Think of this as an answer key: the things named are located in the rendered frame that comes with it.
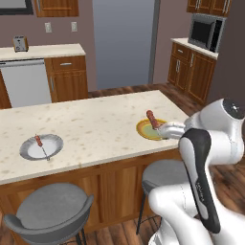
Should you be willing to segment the wooden base cupboard with drawer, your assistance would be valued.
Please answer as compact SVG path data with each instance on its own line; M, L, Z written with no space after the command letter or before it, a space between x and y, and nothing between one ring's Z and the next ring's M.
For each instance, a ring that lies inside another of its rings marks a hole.
M88 98L85 56L44 59L52 102Z

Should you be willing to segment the wooden base cupboard run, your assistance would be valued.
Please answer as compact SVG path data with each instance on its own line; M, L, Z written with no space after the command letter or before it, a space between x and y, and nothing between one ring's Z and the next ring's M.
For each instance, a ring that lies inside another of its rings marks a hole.
M168 70L168 81L182 93L205 105L216 60L183 44L174 42Z

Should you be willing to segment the wooden wall cupboard run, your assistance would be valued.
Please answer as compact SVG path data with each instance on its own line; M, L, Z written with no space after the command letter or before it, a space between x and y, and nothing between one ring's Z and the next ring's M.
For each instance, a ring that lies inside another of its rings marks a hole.
M188 0L187 12L227 17L232 0Z

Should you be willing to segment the brown sausage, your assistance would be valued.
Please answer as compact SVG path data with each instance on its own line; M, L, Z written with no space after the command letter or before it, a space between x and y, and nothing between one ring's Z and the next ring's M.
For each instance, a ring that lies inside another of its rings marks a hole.
M146 116L148 117L153 129L158 129L161 126L155 119L153 112L151 110L146 111Z

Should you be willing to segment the black microwave oven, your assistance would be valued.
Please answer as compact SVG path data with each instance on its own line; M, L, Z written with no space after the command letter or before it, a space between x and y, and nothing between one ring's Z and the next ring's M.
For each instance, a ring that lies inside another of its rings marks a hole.
M226 17L194 13L191 17L188 43L218 53Z

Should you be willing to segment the white dishwasher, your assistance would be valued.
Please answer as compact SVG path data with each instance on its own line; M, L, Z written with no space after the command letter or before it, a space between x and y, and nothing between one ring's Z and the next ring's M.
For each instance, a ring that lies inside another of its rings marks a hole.
M0 71L13 108L52 102L43 59L0 61Z

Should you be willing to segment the narrow wooden cupboard panel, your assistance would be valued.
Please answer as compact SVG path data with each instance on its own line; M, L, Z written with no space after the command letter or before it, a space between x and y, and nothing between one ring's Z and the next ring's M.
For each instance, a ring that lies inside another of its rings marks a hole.
M8 108L11 108L11 102L3 80L2 73L0 71L0 109Z

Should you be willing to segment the grey bar stool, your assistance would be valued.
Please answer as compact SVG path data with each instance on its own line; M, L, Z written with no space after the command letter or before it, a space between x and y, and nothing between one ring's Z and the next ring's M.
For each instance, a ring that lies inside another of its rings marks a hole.
M56 183L31 193L16 214L5 214L6 226L30 245L61 245L73 236L81 243L94 195L77 185Z
M151 190L161 186L184 184L188 180L187 172L182 161L164 159L155 161L145 168L142 176L143 196L136 234L139 233L140 226L143 223L142 216L145 197L149 195Z

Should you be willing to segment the silver toaster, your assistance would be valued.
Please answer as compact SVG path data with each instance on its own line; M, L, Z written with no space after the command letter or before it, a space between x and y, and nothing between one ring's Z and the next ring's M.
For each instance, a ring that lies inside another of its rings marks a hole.
M16 35L12 39L13 48L16 53L18 52L28 52L29 51L29 45L27 37L24 35Z

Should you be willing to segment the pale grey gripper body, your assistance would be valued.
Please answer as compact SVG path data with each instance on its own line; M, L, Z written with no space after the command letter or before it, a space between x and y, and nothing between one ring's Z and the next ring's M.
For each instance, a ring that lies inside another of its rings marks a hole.
M157 132L162 139L180 139L185 127L182 122L166 122L158 127Z

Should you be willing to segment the grey plate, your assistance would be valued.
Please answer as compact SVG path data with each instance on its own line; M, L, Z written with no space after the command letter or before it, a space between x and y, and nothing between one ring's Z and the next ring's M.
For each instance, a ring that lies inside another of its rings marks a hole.
M43 147L50 159L57 155L63 148L63 140L54 134L38 135L43 143ZM19 154L26 160L39 161L46 160L45 154L38 146L34 136L25 141L19 149Z

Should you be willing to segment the wooden island counter base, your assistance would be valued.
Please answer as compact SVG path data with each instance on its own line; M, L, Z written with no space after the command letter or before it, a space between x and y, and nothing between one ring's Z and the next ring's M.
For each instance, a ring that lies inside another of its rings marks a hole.
M136 218L142 202L142 176L145 168L157 160L179 158L178 151L170 149L1 185L0 212L15 213L25 197L42 186L69 182L94 196L91 213L85 225L85 230L92 232Z

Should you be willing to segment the yellow plate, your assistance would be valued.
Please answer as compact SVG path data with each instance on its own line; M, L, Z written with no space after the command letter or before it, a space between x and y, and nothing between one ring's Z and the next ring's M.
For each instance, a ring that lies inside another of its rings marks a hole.
M153 141L161 141L161 137L158 132L152 128L151 122L149 119L141 120L136 125L137 132L144 138Z

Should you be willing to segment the black framed window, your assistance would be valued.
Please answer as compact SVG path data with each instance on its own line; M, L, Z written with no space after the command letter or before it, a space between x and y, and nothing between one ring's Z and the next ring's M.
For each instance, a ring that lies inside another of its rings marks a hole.
M33 15L32 0L0 0L0 15Z

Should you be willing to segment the meat skewer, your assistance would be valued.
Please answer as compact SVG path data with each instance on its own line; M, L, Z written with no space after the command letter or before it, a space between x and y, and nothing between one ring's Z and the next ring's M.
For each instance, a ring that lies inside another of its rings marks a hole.
M45 149L43 147L43 143L41 142L40 137L38 135L35 135L34 138L35 138L38 146L42 149L43 153L45 154L46 160L50 161L50 157L47 155L47 153L46 153L46 151L45 151Z

